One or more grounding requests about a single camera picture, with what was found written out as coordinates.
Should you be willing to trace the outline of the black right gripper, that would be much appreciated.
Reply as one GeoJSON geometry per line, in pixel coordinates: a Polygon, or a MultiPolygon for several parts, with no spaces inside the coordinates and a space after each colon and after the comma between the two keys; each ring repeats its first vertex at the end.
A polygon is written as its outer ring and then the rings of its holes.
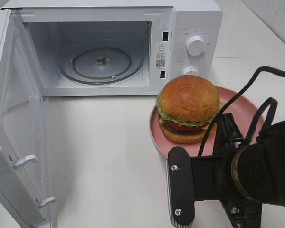
{"type": "Polygon", "coordinates": [[[223,196],[219,201],[234,228],[259,228],[262,204],[245,198],[237,190],[231,176],[231,163],[244,138],[231,113],[218,119],[213,155],[222,157],[218,168],[218,184],[223,196]]]}

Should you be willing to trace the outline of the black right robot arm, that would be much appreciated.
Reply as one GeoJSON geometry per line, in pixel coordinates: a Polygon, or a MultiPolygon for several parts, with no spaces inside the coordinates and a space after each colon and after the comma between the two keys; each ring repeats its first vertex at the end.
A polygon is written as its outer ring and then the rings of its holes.
{"type": "Polygon", "coordinates": [[[265,122],[255,144],[253,136],[242,136],[232,114],[219,117],[213,153],[223,157],[220,201],[235,228],[260,227],[264,204],[285,207],[285,121],[265,122]]]}

